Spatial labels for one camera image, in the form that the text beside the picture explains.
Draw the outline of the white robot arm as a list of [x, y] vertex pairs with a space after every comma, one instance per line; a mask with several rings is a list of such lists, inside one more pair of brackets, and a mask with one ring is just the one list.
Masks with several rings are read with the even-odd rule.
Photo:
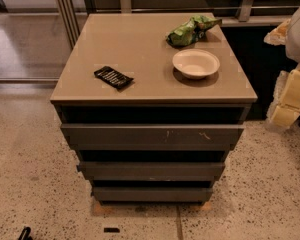
[[269, 32], [264, 42], [284, 45], [286, 56], [298, 63], [290, 73], [279, 73], [273, 102], [267, 112], [267, 122], [271, 127], [286, 130], [300, 117], [300, 7], [290, 19]]

